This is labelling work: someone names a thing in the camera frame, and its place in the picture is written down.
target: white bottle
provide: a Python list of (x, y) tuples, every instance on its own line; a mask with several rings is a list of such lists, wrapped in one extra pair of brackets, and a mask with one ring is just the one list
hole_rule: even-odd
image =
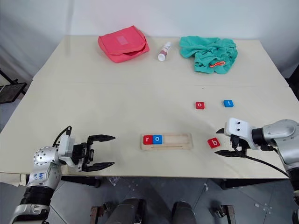
[(159, 53), (159, 55), (158, 55), (158, 60), (159, 60), (159, 61), (162, 62), (162, 61), (165, 60), (165, 58), (166, 58), (166, 56), (167, 56), (167, 54), (168, 54), (170, 48), (171, 48), (171, 42), (167, 42), (167, 43), (162, 47), (162, 49), (161, 49), (161, 51), (160, 51), (160, 53)]

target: red bag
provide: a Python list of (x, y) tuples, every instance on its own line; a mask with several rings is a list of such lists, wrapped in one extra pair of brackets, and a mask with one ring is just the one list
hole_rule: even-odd
[(150, 50), (145, 36), (135, 26), (99, 36), (98, 44), (116, 63), (130, 60)]

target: white table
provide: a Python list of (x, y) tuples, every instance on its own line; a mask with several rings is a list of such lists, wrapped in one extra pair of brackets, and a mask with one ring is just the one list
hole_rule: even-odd
[[(258, 127), (299, 120), (297, 99), (258, 41), (236, 41), (239, 57), (231, 71), (208, 75), (193, 72), (175, 47), (167, 61), (156, 60), (169, 39), (149, 38), (151, 53), (115, 64), (97, 48), (96, 37), (68, 38), (69, 53), (64, 55), (64, 40), (0, 134), (0, 172), (29, 173), (33, 153), (71, 125), (78, 143), (94, 134), (115, 136), (93, 145), (95, 162), (115, 164), (90, 173), (64, 167), (65, 175), (285, 178), (263, 164), (214, 153), (231, 149), (229, 138), (215, 133), (229, 117)], [(235, 107), (225, 108), (225, 99)], [(196, 101), (204, 101), (206, 109), (196, 110)], [(194, 148), (142, 151), (141, 135), (147, 133), (191, 133)], [(209, 147), (213, 137), (221, 147)], [(14, 159), (7, 159), (13, 150)], [(283, 168), (274, 152), (250, 150), (249, 155)]]

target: gray floor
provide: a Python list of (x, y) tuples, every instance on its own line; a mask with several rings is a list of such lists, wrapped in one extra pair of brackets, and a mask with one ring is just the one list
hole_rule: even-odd
[[(99, 188), (60, 182), (52, 198), (48, 221), (50, 224), (87, 224), (92, 206), (101, 206), (104, 202), (117, 204), (137, 197), (147, 201), (148, 224), (170, 223), (172, 206), (180, 200), (193, 207), (198, 224), (227, 224), (225, 218), (217, 219), (210, 213), (211, 208), (220, 204), (234, 205), (237, 224), (292, 223), (292, 209), (298, 207), (287, 180), (229, 190), (222, 190), (215, 182), (212, 179), (123, 177), (115, 186), (103, 179)], [(0, 184), (1, 224), (9, 222), (24, 190), (24, 187)], [(99, 223), (106, 219), (107, 215), (100, 218)]]

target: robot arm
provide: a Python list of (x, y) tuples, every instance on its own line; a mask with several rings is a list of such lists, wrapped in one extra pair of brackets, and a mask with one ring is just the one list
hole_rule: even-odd
[(11, 224), (45, 224), (50, 211), (53, 193), (61, 179), (61, 166), (77, 167), (77, 171), (96, 171), (110, 167), (114, 162), (88, 164), (93, 161), (94, 141), (109, 141), (108, 135), (89, 136), (86, 143), (74, 144), (67, 127), (56, 138), (53, 146), (41, 147), (33, 156), (33, 172), (30, 173), (24, 197), (14, 211)]
[(275, 150), (287, 171), (294, 188), (294, 200), (299, 205), (299, 123), (293, 120), (280, 120), (261, 128), (255, 128), (246, 121), (230, 118), (225, 128), (217, 133), (230, 136), (235, 150), (238, 146), (242, 147), (242, 151), (239, 152), (227, 150), (216, 152), (219, 155), (247, 158), (247, 148), (263, 151)]

